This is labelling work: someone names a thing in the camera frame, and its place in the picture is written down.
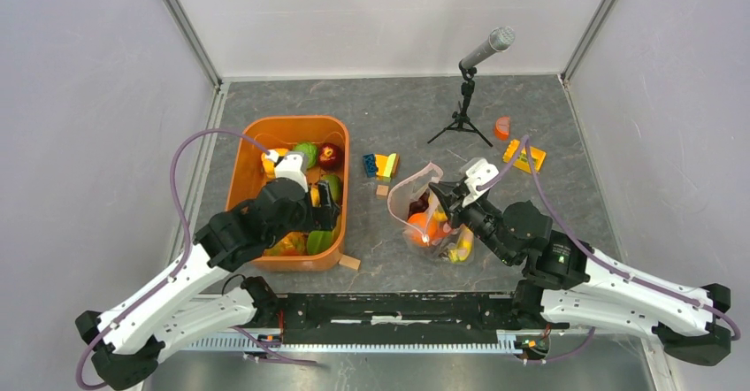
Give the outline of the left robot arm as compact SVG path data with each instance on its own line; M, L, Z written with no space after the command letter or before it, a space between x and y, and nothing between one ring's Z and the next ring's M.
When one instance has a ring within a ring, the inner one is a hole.
M327 180L311 188L288 178L262 186L254 198L214 215L162 272L107 311L86 310L75 320L87 348L80 362L91 362L99 387L125 390L153 373L192 338L251 321L268 326L278 304L262 280L252 280L224 301L192 311L180 307L209 285L261 257L292 232L332 231L341 214Z

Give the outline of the yellow banana bunch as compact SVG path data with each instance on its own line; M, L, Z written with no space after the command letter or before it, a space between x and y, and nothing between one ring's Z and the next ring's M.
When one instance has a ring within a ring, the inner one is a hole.
M448 260L454 264L464 263L471 256L474 244L474 234L466 226L462 226L446 247Z

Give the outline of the orange plastic bin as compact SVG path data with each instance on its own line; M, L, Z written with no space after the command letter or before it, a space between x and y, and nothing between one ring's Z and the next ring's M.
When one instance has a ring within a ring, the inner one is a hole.
M260 257L252 264L269 272L315 272L332 268L339 263L344 252L344 236L347 225L349 167L349 133L337 118L326 115L293 115L265 117L247 126L243 133L268 150L293 148L299 142L316 145L332 143L343 151L343 161L333 171L342 181L341 214L338 219L335 239L328 249L312 256ZM262 167L261 150L242 140L237 147L232 178L226 197L226 208L254 198L266 183Z

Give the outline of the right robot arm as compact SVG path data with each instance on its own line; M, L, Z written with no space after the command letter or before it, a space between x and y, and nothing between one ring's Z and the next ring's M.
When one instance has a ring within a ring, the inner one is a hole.
M592 326L658 341L671 357L714 366L731 353L731 330L718 316L731 307L731 291L720 284L688 287L643 273L614 272L618 262L553 228L532 202L500 210L482 195L464 203L461 181L428 186L451 226L464 226L504 264L519 265L523 279L510 313L532 328Z

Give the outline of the yellow bell pepper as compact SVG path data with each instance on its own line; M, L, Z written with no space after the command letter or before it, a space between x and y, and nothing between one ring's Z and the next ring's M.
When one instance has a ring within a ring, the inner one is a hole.
M426 214L430 220L434 220L437 223L444 223L448 220L448 216L438 198L432 195L428 201L428 208Z

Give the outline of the clear zip top bag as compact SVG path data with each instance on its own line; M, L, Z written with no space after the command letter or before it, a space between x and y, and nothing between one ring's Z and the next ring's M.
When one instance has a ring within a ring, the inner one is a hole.
M389 192L386 205L402 230L408 249L432 260L465 265L474 256L474 236L468 228L448 224L447 213L429 186L443 176L443 170L430 163L397 183Z

